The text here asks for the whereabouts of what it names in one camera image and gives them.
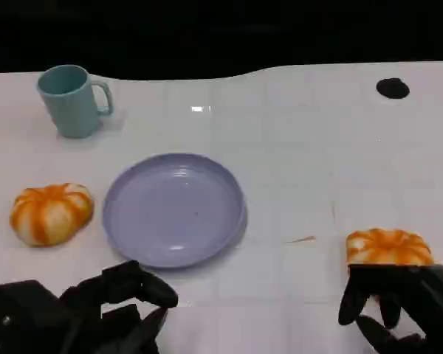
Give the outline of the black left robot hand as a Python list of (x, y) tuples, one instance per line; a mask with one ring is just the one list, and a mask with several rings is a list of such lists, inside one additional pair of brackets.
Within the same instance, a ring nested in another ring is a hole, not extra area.
[(36, 280), (0, 284), (0, 353), (158, 353), (175, 290), (136, 261), (54, 295)]

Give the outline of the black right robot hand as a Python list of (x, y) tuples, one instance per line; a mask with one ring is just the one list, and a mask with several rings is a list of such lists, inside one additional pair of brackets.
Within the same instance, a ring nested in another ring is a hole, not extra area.
[[(443, 265), (351, 264), (338, 313), (377, 353), (443, 353)], [(425, 333), (396, 337), (404, 310)]]

